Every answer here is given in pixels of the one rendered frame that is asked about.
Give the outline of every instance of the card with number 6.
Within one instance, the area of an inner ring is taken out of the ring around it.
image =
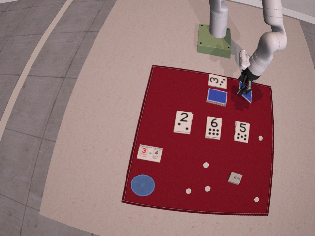
[[[222,118],[207,117],[206,138],[221,139]]]
[[[208,86],[226,89],[227,78],[219,75],[209,74]]]
[[[192,112],[176,111],[174,133],[190,134],[192,118]]]
[[[235,122],[234,141],[248,143],[248,136],[250,134],[250,124],[245,122]]]

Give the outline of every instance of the blue card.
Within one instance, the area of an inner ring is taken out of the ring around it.
[[[207,102],[217,104],[220,106],[226,106],[226,101],[227,101],[227,92],[223,92],[223,91],[216,90],[213,88],[210,88],[208,90]]]
[[[242,86],[242,82],[240,81],[238,89],[240,89]],[[243,94],[243,98],[245,98],[249,103],[252,103],[252,91],[250,91],[247,95]]]

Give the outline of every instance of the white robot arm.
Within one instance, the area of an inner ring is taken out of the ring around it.
[[[227,26],[228,7],[222,3],[227,0],[209,0],[210,24],[209,32],[215,38],[224,38]],[[265,23],[271,26],[272,32],[264,33],[254,54],[249,58],[244,50],[240,52],[240,67],[242,70],[239,81],[242,87],[238,94],[251,91],[251,82],[257,80],[273,59],[273,53],[286,48],[287,38],[282,20],[281,0],[262,0]]]

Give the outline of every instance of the beige floor strip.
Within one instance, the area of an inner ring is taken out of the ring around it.
[[[68,7],[70,6],[70,4],[73,2],[73,0],[68,0],[63,7],[60,9],[60,11],[58,12],[58,14],[56,15],[56,17],[53,19],[53,21],[51,22],[51,24],[49,25],[49,27],[47,28],[47,30],[45,31],[45,33],[43,34],[42,38],[40,39],[38,45],[36,46],[36,48],[34,49],[34,52],[32,53],[28,63],[26,64],[18,82],[16,83],[16,86],[12,92],[12,95],[10,97],[10,100],[4,110],[2,119],[0,121],[0,142],[1,139],[3,137],[3,133],[6,127],[6,124],[8,123],[10,114],[12,112],[13,106],[15,104],[15,101],[21,91],[21,88],[24,84],[24,81],[26,79],[26,77],[28,76],[31,67],[34,64],[34,61],[36,60],[40,50],[42,49],[42,47],[44,46],[44,43],[46,42],[46,40],[48,39],[49,35],[51,34],[51,32],[53,31],[53,29],[55,28],[56,24],[58,23],[58,21],[60,20],[60,18],[63,16],[63,14],[65,13],[65,11],[68,9]]]

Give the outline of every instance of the green base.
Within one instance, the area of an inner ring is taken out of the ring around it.
[[[209,33],[209,25],[199,24],[197,52],[230,58],[232,52],[231,29],[226,29],[224,38],[214,38]]]

